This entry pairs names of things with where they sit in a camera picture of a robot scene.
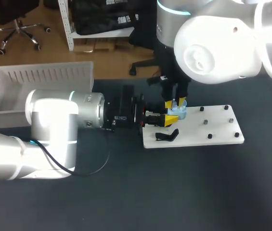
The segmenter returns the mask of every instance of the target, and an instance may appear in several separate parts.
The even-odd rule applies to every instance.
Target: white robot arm
[[[71,171],[76,165],[77,117],[77,104],[67,100],[40,99],[32,107],[31,137]],[[58,179],[69,175],[34,142],[0,134],[0,180]]]
[[[201,83],[265,72],[272,78],[272,1],[209,2],[180,28],[174,52],[183,72]]]

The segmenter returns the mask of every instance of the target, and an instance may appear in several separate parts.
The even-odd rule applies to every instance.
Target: black table
[[[145,80],[96,80],[110,97],[123,84],[160,100]],[[146,150],[136,132],[97,130],[78,137],[76,169],[88,178],[0,181],[0,230],[232,231],[272,230],[272,80],[192,83],[189,106],[232,105],[240,145]],[[29,135],[28,128],[3,129]]]

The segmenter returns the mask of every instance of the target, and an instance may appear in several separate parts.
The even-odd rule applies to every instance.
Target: black chair
[[[40,50],[39,42],[33,37],[32,34],[26,32],[25,29],[39,26],[42,27],[47,33],[50,33],[50,27],[40,23],[24,26],[22,21],[19,20],[20,17],[25,17],[26,13],[37,8],[38,6],[39,0],[0,0],[0,25],[14,21],[14,27],[0,28],[0,32],[10,32],[10,34],[1,43],[1,55],[5,54],[5,46],[8,40],[16,33],[25,35],[33,42],[34,48],[36,50]]]

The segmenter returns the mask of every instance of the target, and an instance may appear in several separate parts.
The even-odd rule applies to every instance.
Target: chair base
[[[131,69],[130,69],[130,75],[131,76],[137,75],[136,67],[147,67],[147,66],[158,66],[158,63],[155,59],[149,59],[145,61],[132,63]]]
[[[39,51],[40,50],[39,42],[33,37],[32,34],[30,34],[30,33],[28,33],[28,32],[25,31],[25,29],[27,29],[27,28],[36,27],[36,26],[42,27],[47,33],[51,32],[51,28],[50,27],[45,26],[45,25],[43,25],[41,23],[24,26],[23,23],[22,23],[22,21],[19,20],[19,19],[15,19],[14,20],[14,27],[11,27],[11,28],[0,28],[0,32],[1,31],[10,31],[10,34],[7,37],[5,37],[5,39],[1,43],[0,55],[4,55],[6,53],[5,46],[6,46],[7,42],[16,33],[25,35],[26,38],[30,39],[33,42],[34,49],[36,49],[36,50]]]

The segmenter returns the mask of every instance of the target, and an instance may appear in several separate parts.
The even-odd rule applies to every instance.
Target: white plate
[[[171,135],[177,128],[180,133],[174,141],[156,141],[155,133]],[[224,105],[205,106],[202,112],[200,107],[188,107],[184,120],[178,121],[169,128],[145,125],[142,133],[145,148],[240,144],[245,140],[230,105],[228,110],[224,109]]]

